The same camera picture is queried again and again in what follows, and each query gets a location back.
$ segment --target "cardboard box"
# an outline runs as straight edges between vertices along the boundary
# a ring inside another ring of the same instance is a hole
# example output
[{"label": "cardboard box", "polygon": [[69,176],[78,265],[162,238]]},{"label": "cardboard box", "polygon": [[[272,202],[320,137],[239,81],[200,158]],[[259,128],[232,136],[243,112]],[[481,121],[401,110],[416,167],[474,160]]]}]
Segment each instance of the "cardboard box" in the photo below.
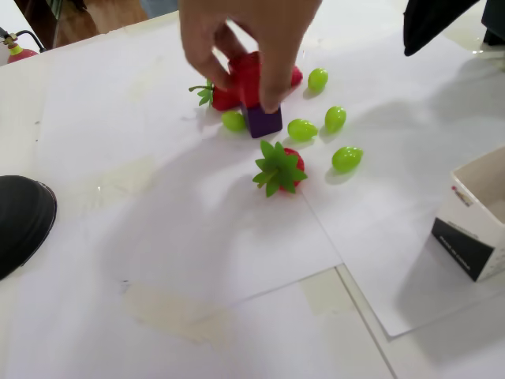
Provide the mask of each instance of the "cardboard box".
[{"label": "cardboard box", "polygon": [[475,281],[505,269],[505,146],[451,173],[432,234]]}]

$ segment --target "fire extinguisher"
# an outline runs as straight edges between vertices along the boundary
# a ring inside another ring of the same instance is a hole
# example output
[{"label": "fire extinguisher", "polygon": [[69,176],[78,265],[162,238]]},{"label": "fire extinguisher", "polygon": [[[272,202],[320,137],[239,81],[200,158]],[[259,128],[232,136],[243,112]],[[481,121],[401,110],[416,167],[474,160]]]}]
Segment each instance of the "fire extinguisher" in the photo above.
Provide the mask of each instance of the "fire extinguisher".
[{"label": "fire extinguisher", "polygon": [[19,46],[16,43],[17,37],[22,36],[23,34],[29,34],[30,36],[32,36],[32,38],[35,40],[35,42],[39,46],[39,49],[40,49],[41,53],[43,53],[44,51],[46,51],[46,49],[44,49],[44,47],[40,43],[39,39],[35,36],[35,34],[33,34],[32,32],[30,32],[29,30],[21,30],[18,33],[15,33],[15,34],[14,33],[10,33],[9,34],[5,30],[3,30],[2,28],[0,28],[0,36],[2,36],[3,39],[4,39],[3,44],[7,46],[7,48],[9,49],[9,52],[10,52],[10,56],[7,59],[7,63],[12,63],[12,62],[20,61],[21,59],[32,57],[33,55],[37,55],[38,54],[38,53],[36,53],[33,50],[24,49],[24,48],[22,48],[21,46]]}]

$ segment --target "white table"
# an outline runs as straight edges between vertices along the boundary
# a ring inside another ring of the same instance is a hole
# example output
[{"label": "white table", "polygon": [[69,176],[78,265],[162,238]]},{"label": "white table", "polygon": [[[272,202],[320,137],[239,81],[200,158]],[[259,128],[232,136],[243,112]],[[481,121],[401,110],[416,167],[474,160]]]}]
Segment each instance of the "white table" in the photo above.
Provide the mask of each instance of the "white table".
[{"label": "white table", "polygon": [[[397,32],[402,27],[403,0],[374,2],[360,0],[359,4],[348,4],[344,0],[332,0],[324,4],[334,12],[320,13],[309,29],[305,44],[330,44],[332,46],[353,45],[361,40],[371,40]],[[484,4],[468,12],[449,28],[445,35],[490,62],[503,65],[502,52],[481,52],[479,38],[484,35],[480,16]],[[167,15],[141,24],[133,25],[104,36],[82,41],[95,43],[101,39],[113,39],[117,33],[141,34],[156,25],[176,22],[177,14]],[[342,30],[347,30],[345,39]],[[51,65],[57,54],[73,49],[74,44],[41,54],[17,64],[2,67],[0,87],[0,174],[22,174],[33,177],[34,150],[39,135],[45,93]],[[37,255],[28,264],[0,283],[0,377],[6,373],[6,357],[9,354],[9,330],[17,300],[17,289],[25,270],[36,268]],[[276,297],[303,296],[305,304],[276,305]],[[254,299],[248,305],[256,307],[258,317],[271,320],[264,325],[264,332],[278,329],[282,318],[289,314],[312,312],[313,325],[320,335],[327,336],[330,356],[337,366],[335,377],[476,377],[478,373],[489,377],[501,377],[497,363],[505,354],[505,335],[499,310],[505,309],[503,296],[493,298],[480,306],[464,310],[453,316],[452,321],[441,320],[419,331],[389,340],[380,323],[370,310],[344,265],[336,270],[323,272],[302,280],[263,299]],[[476,319],[486,320],[481,333],[468,329]],[[273,356],[272,361],[282,357]]]}]

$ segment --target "green leaves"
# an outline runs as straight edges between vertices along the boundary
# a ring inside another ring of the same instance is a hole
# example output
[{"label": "green leaves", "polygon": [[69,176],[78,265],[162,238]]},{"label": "green leaves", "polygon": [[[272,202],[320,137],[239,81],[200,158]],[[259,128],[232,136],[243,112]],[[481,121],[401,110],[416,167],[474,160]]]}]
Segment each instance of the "green leaves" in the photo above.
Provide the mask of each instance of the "green leaves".
[{"label": "green leaves", "polygon": [[266,141],[260,142],[264,158],[257,159],[256,165],[261,172],[254,177],[253,182],[261,188],[267,185],[267,197],[272,196],[282,188],[290,193],[295,193],[295,182],[307,179],[307,175],[297,168],[299,156],[296,152],[286,150],[280,142],[275,147]]},{"label": "green leaves", "polygon": [[270,182],[267,183],[267,197],[276,193],[281,186],[278,176],[274,176]]},{"label": "green leaves", "polygon": [[212,84],[211,81],[207,81],[207,85],[197,85],[196,87],[191,87],[189,89],[190,92],[194,91],[195,89],[201,89],[200,92],[197,93],[199,97],[201,97],[200,102],[198,105],[204,105],[205,103],[208,103],[208,105],[212,105],[212,100],[214,98],[214,85]]},{"label": "green leaves", "polygon": [[268,159],[275,151],[274,147],[264,140],[260,141],[260,148],[265,159]]}]

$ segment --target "black hat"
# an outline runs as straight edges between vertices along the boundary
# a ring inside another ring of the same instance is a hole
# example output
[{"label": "black hat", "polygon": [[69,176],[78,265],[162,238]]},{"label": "black hat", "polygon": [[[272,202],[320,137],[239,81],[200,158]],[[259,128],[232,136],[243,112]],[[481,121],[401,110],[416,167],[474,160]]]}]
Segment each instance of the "black hat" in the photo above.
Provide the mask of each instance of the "black hat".
[{"label": "black hat", "polygon": [[56,197],[49,187],[22,176],[0,176],[0,280],[37,251],[55,218]]}]

